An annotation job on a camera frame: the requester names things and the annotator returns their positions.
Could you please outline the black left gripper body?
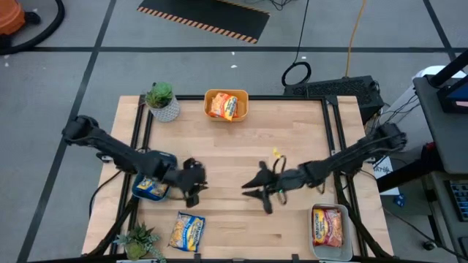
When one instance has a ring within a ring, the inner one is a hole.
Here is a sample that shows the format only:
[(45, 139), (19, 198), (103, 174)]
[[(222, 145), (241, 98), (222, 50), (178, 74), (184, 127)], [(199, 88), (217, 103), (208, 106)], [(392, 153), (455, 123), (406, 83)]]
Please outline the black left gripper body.
[(191, 208), (199, 204), (200, 198), (198, 185), (200, 177), (205, 175), (204, 165), (194, 158), (187, 159), (183, 163), (183, 169), (168, 170), (162, 182), (171, 187), (179, 188), (183, 194), (182, 199), (186, 202), (186, 207)]

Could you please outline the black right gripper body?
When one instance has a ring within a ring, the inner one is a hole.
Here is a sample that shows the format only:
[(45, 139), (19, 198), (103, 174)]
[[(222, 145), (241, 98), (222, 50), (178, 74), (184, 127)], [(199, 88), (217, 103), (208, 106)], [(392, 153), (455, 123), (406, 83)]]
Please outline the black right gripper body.
[[(264, 161), (259, 163), (260, 171), (272, 171), (274, 179), (268, 185), (261, 186), (261, 190), (268, 191), (271, 195), (276, 195), (281, 205), (286, 205), (288, 201), (287, 192), (302, 188), (305, 184), (305, 176), (300, 173), (298, 169), (282, 170), (276, 173), (274, 169), (269, 169)], [(271, 200), (261, 199), (263, 202), (263, 209), (267, 214), (272, 214), (273, 207)]]

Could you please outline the blue Maruchan ramen pack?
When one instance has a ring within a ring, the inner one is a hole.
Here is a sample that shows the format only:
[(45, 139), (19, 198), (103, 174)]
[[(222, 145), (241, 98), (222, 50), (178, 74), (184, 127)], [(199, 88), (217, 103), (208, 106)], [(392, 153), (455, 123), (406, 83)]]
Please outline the blue Maruchan ramen pack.
[(198, 252), (205, 218), (179, 212), (168, 245), (181, 251)]
[(150, 198), (162, 198), (166, 195), (168, 185), (158, 183), (149, 178), (143, 178), (137, 185), (137, 190)]

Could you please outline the red Maruchan ramen pack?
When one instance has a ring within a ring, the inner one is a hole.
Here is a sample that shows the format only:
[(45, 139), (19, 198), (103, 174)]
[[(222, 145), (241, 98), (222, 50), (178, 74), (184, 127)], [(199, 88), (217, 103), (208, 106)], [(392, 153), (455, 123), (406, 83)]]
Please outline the red Maruchan ramen pack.
[(312, 243), (315, 246), (342, 247), (343, 228), (340, 210), (336, 208), (312, 210)]

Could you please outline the orange Maruchan chicken ramen pack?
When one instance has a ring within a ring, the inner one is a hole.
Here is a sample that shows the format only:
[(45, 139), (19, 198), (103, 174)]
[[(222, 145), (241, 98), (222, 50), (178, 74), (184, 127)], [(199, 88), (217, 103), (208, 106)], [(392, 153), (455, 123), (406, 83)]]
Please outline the orange Maruchan chicken ramen pack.
[(211, 101), (208, 114), (211, 117), (232, 121), (238, 117), (238, 98), (226, 93), (218, 93)]

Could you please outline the teal plastic bin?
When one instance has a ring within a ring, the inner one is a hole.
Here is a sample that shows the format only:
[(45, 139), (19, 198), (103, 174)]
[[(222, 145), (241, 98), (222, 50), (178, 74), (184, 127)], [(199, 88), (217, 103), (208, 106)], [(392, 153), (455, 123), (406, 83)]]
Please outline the teal plastic bin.
[[(158, 154), (160, 155), (160, 159), (162, 160), (162, 163), (165, 166), (168, 166), (169, 170), (175, 170), (178, 167), (177, 158), (174, 155), (169, 154), (169, 153), (165, 153), (165, 152), (161, 152), (161, 151), (158, 151)], [(134, 181), (134, 183), (132, 185), (132, 195), (133, 196), (141, 198), (141, 199), (149, 199), (151, 201), (158, 202), (158, 201), (163, 200), (168, 195), (168, 193), (170, 191), (170, 187), (167, 190), (166, 195), (164, 195), (162, 198), (156, 198), (156, 199), (150, 198), (150, 197), (146, 196), (145, 194), (139, 192), (137, 190), (137, 185), (143, 178), (147, 178), (147, 177), (145, 175), (141, 174), (141, 173), (137, 173), (135, 181)]]

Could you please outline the trailing succulent in dark pot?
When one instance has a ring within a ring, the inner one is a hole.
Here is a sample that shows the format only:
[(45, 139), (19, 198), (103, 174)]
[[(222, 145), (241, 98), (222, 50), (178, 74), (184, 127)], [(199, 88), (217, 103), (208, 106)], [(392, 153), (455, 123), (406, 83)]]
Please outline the trailing succulent in dark pot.
[(160, 240), (160, 236), (154, 234), (153, 230), (148, 229), (144, 222), (136, 223), (125, 235), (116, 235), (113, 243), (124, 247), (129, 260), (137, 261), (151, 254), (158, 263), (167, 263), (162, 252), (154, 245)]

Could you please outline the black computer case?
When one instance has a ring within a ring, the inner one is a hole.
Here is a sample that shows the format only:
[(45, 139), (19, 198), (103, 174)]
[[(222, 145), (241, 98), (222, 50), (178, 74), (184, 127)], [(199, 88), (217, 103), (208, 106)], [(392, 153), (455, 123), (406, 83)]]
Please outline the black computer case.
[(380, 96), (379, 83), (370, 75), (290, 85), (284, 88), (283, 95), (302, 97), (354, 96), (358, 101), (363, 124), (385, 105)]

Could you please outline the grey desk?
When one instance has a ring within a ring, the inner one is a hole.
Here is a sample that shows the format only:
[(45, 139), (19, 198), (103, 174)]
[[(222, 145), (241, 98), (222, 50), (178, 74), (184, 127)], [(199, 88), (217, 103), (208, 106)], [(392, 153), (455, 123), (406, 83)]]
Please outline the grey desk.
[(468, 114), (445, 113), (425, 77), (413, 84), (445, 171), (468, 174)]

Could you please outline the black hazard-striped floor mat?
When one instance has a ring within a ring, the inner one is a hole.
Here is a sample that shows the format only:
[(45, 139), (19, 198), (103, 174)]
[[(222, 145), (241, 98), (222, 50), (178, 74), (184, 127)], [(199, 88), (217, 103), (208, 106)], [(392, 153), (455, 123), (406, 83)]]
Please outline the black hazard-striped floor mat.
[(143, 0), (139, 12), (255, 44), (270, 13), (227, 0)]

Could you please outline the black keyboard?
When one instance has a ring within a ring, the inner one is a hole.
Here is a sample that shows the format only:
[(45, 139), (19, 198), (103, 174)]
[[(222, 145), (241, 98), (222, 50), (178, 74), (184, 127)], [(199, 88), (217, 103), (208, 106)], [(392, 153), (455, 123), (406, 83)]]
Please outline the black keyboard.
[(445, 186), (460, 222), (468, 222), (468, 180), (446, 180)]

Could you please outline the black monitor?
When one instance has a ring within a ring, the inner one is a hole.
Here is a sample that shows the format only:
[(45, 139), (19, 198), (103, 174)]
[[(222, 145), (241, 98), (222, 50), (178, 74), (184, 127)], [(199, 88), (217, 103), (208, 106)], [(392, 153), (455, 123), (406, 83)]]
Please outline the black monitor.
[(468, 114), (468, 82), (441, 88), (437, 98), (445, 113)]

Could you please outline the black metal bar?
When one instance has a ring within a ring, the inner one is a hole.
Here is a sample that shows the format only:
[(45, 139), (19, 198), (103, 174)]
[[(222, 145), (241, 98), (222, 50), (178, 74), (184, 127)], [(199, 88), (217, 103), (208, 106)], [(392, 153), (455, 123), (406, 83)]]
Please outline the black metal bar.
[(428, 77), (428, 81), (431, 86), (439, 87), (467, 65), (468, 49), (466, 49), (461, 55), (459, 55), (453, 61), (451, 61), (437, 74), (433, 75), (432, 77)]

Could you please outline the orange shop vacuum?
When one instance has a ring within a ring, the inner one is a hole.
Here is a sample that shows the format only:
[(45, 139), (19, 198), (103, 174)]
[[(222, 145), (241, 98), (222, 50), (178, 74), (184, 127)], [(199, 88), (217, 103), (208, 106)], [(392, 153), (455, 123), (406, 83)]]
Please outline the orange shop vacuum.
[(13, 34), (25, 23), (25, 12), (17, 0), (0, 0), (0, 35)]

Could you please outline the black metal table frame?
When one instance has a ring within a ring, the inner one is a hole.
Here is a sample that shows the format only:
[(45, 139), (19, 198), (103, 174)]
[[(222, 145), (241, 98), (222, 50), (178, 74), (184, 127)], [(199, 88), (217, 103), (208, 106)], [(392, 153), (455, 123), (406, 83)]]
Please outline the black metal table frame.
[[(126, 233), (135, 222), (145, 223), (159, 236), (157, 248), (170, 262), (313, 259), (308, 213), (317, 203), (336, 201), (333, 181), (327, 181), (324, 193), (306, 187), (291, 191), (286, 205), (274, 200), (270, 215), (260, 201), (244, 196), (243, 186), (255, 176), (260, 161), (274, 163), (274, 150), (287, 157), (288, 167), (295, 167), (355, 143), (364, 135), (356, 99), (341, 96), (336, 105), (328, 105), (321, 99), (251, 96), (246, 118), (232, 123), (211, 120), (201, 96), (181, 96), (179, 103), (179, 117), (160, 123), (140, 96), (122, 96), (112, 135), (137, 149), (161, 150), (179, 161), (191, 157), (201, 161), (208, 188), (200, 193), (199, 204), (190, 209), (175, 189), (162, 202), (142, 200), (119, 232)], [(168, 245), (176, 216), (186, 211), (206, 219), (197, 253)]]

